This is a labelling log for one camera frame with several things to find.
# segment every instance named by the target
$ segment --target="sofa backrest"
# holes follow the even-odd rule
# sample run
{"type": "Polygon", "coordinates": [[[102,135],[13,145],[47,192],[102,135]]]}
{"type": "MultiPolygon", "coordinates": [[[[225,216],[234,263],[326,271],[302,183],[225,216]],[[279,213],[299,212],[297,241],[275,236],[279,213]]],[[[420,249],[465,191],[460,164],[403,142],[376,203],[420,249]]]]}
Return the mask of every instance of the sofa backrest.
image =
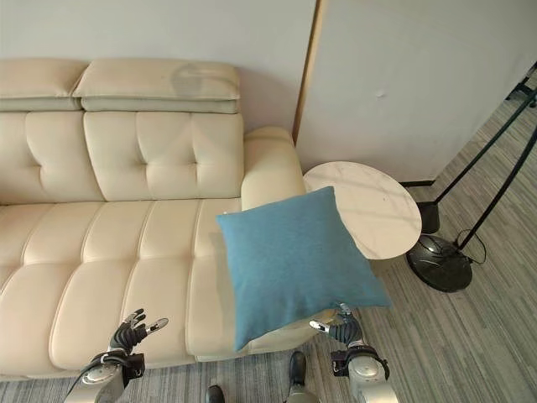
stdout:
{"type": "Polygon", "coordinates": [[[0,204],[238,197],[237,73],[185,60],[0,61],[0,204]]]}

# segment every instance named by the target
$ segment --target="white wall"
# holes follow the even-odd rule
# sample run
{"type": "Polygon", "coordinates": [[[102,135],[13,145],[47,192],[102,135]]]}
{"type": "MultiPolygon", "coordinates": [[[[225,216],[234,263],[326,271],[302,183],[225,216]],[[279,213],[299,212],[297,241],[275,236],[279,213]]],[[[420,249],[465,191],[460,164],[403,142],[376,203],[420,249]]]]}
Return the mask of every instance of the white wall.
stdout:
{"type": "Polygon", "coordinates": [[[0,0],[0,57],[234,64],[248,128],[291,129],[315,0],[0,0]]]}
{"type": "Polygon", "coordinates": [[[537,60],[535,0],[325,0],[297,149],[436,176],[537,60]]]}

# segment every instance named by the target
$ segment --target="blue pillow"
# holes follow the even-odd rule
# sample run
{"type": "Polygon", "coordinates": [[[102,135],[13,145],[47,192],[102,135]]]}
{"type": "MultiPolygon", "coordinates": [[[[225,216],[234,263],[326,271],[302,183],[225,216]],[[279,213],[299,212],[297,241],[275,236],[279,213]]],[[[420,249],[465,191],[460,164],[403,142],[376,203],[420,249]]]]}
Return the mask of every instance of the blue pillow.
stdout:
{"type": "Polygon", "coordinates": [[[235,350],[345,302],[389,306],[336,209],[334,188],[216,217],[235,293],[235,350]]]}

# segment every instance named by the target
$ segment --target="baseboard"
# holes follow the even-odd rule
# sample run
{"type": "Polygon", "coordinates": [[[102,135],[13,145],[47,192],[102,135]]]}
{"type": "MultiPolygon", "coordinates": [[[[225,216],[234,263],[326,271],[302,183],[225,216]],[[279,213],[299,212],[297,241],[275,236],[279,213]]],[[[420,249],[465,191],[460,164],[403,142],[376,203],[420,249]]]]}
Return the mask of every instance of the baseboard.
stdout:
{"type": "Polygon", "coordinates": [[[400,182],[403,187],[432,186],[435,181],[400,182]]]}

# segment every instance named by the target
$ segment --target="shoe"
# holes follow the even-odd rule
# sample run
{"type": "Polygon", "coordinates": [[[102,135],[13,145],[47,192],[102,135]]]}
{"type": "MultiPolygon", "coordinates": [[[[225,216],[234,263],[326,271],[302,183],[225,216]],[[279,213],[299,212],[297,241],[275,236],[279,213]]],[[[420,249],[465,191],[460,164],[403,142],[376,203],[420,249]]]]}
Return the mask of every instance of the shoe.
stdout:
{"type": "Polygon", "coordinates": [[[205,403],[225,403],[224,393],[220,386],[213,385],[205,393],[205,403]]]}
{"type": "Polygon", "coordinates": [[[289,383],[293,385],[305,384],[305,355],[301,351],[295,351],[289,362],[289,383]]]}

